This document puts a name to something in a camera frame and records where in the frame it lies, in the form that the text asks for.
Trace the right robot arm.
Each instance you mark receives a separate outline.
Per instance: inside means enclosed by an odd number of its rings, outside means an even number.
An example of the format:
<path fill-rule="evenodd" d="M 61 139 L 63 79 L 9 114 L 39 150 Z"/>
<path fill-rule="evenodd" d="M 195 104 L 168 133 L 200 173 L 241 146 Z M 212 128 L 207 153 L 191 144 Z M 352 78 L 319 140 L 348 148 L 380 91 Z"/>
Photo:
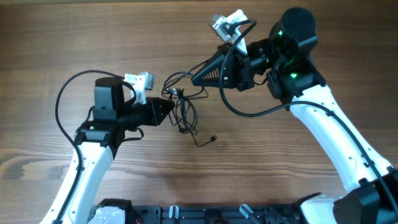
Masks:
<path fill-rule="evenodd" d="M 318 42 L 312 13 L 286 10 L 268 38 L 246 44 L 241 26 L 254 20 L 242 10 L 214 15 L 209 23 L 223 41 L 194 74 L 195 86 L 248 90 L 265 76 L 271 95 L 313 134 L 332 161 L 346 194 L 308 195 L 290 205 L 268 205 L 260 217 L 247 206 L 240 212 L 253 223 L 396 223 L 397 169 L 362 137 L 334 99 L 310 53 Z"/>

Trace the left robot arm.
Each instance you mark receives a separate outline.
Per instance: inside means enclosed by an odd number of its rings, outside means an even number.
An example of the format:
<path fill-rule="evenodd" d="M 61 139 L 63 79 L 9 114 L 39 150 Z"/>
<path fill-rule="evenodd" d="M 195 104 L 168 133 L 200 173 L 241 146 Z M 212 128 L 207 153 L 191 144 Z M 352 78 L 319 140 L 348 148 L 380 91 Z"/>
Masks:
<path fill-rule="evenodd" d="M 43 223 L 86 223 L 100 183 L 111 167 L 126 131 L 158 126 L 172 111 L 172 101 L 148 97 L 142 105 L 124 99 L 128 82 L 104 77 L 95 81 L 93 119 L 76 130 L 70 167 Z"/>

